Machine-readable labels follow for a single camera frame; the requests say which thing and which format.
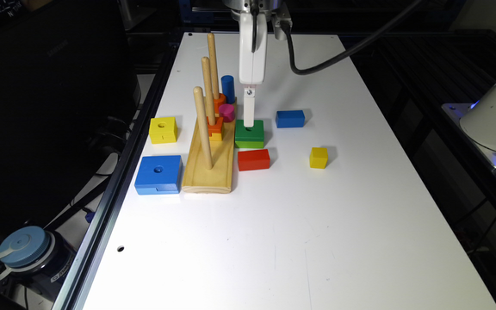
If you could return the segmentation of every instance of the small yellow cube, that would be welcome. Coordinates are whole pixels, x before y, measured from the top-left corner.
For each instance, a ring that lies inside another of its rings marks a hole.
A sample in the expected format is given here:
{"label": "small yellow cube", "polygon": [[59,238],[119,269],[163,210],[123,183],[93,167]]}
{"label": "small yellow cube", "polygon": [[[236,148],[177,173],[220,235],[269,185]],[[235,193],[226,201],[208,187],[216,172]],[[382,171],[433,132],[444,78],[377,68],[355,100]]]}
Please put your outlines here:
{"label": "small yellow cube", "polygon": [[309,166],[311,168],[324,169],[328,161],[328,151],[324,147],[313,147],[309,156]]}
{"label": "small yellow cube", "polygon": [[153,144],[177,142],[177,124],[175,117],[151,119],[148,135]]}

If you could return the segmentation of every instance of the green block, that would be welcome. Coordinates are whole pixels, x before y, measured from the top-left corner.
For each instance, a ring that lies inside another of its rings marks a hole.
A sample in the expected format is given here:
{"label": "green block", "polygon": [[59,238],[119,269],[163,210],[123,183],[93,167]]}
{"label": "green block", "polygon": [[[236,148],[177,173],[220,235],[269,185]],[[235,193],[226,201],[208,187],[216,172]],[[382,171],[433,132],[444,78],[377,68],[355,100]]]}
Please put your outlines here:
{"label": "green block", "polygon": [[264,141],[264,121],[254,120],[254,127],[246,128],[244,120],[237,120],[234,132],[236,141]]}
{"label": "green block", "polygon": [[237,148],[264,148],[263,141],[234,141]]}

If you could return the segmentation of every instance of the wooden peg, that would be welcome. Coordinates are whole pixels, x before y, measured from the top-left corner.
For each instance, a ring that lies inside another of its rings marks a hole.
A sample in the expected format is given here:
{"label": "wooden peg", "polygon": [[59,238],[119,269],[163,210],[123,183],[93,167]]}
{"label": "wooden peg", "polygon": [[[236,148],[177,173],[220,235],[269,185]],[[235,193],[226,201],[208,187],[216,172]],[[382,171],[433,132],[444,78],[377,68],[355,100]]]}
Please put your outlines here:
{"label": "wooden peg", "polygon": [[214,164],[212,163],[212,151],[210,149],[210,138],[208,136],[208,124],[206,123],[206,109],[204,108],[204,95],[202,94],[202,88],[200,88],[199,86],[196,86],[193,89],[193,93],[195,94],[198,131],[200,132],[202,152],[204,153],[204,158],[205,158],[204,163],[206,165],[206,169],[210,170],[214,167]]}
{"label": "wooden peg", "polygon": [[202,57],[202,73],[204,74],[204,89],[206,91],[206,111],[208,112],[208,123],[215,125],[214,98],[212,97],[212,79],[210,77],[210,59]]}
{"label": "wooden peg", "polygon": [[214,99],[220,99],[220,83],[217,77],[217,55],[215,53],[215,36],[208,34],[208,49],[210,54],[210,67],[212,75],[212,89]]}

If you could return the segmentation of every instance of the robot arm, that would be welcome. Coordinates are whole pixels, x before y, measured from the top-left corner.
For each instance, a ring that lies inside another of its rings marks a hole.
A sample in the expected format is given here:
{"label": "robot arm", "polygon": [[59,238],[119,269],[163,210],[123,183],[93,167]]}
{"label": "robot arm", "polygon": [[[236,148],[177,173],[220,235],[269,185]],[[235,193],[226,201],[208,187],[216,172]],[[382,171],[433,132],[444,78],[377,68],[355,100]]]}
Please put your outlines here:
{"label": "robot arm", "polygon": [[267,22],[273,17],[275,37],[285,40],[280,20],[290,20],[282,0],[223,0],[239,21],[239,81],[244,85],[244,125],[254,126],[256,87],[264,82],[267,54]]}
{"label": "robot arm", "polygon": [[267,53],[267,21],[264,13],[256,18],[256,33],[254,35],[254,16],[241,12],[240,26],[240,55],[239,81],[244,90],[244,119],[245,127],[254,126],[254,108],[256,103],[256,85],[264,82],[265,58]]}

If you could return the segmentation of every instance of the blue block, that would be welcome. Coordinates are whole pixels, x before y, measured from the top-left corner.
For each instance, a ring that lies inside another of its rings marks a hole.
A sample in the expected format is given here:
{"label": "blue block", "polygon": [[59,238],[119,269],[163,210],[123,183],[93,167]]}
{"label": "blue block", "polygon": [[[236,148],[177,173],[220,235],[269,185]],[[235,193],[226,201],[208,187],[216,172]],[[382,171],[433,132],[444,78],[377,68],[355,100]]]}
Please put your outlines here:
{"label": "blue block", "polygon": [[302,110],[296,111],[276,111],[277,128],[303,127],[306,122],[306,116]]}
{"label": "blue block", "polygon": [[234,103],[234,77],[223,76],[221,78],[221,89],[223,90],[223,95],[227,98],[227,103]]}
{"label": "blue block", "polygon": [[182,166],[179,155],[143,157],[135,180],[137,194],[178,194]]}

